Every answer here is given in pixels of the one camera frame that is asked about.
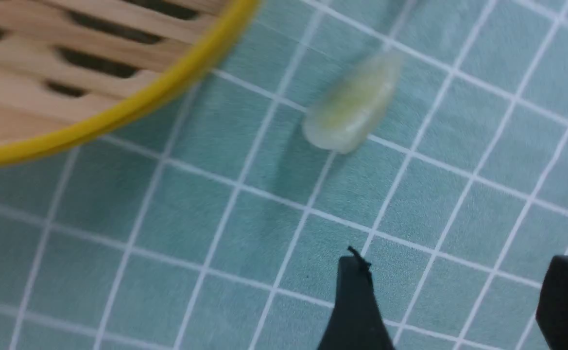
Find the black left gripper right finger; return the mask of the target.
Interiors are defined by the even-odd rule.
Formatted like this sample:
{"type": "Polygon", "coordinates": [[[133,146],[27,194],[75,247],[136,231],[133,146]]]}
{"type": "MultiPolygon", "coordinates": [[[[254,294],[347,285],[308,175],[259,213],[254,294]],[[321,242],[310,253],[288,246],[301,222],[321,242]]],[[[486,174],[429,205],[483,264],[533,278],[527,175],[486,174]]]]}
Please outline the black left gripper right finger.
{"type": "Polygon", "coordinates": [[[568,256],[555,255],[545,274],[535,320],[551,350],[568,350],[568,256]]]}

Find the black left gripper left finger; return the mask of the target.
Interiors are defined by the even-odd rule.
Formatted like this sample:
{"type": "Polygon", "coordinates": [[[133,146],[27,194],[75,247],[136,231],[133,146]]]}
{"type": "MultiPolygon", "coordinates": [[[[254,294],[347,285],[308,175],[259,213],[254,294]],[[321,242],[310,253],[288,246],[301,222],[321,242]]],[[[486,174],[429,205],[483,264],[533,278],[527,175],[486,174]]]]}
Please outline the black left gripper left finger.
{"type": "Polygon", "coordinates": [[[349,246],[338,261],[335,303],[320,350],[394,350],[374,293],[371,263],[349,246]]]}

